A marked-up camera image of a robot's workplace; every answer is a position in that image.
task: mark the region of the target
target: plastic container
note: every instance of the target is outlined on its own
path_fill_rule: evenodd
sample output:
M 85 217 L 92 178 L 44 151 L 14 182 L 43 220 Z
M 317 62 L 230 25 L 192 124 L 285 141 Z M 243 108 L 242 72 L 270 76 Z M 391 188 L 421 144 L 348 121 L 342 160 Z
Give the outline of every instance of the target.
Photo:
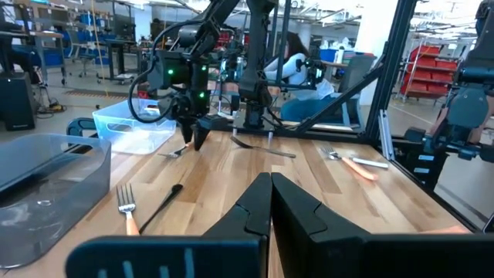
M 154 119 L 159 116 L 156 100 L 133 99 L 139 117 Z M 154 124 L 143 124 L 130 114 L 127 101 L 93 112 L 98 137 L 112 144 L 112 151 L 128 154 L 150 154 L 174 133 L 174 120 L 164 118 Z
M 55 134 L 0 145 L 0 268 L 43 256 L 107 194 L 110 148 Z

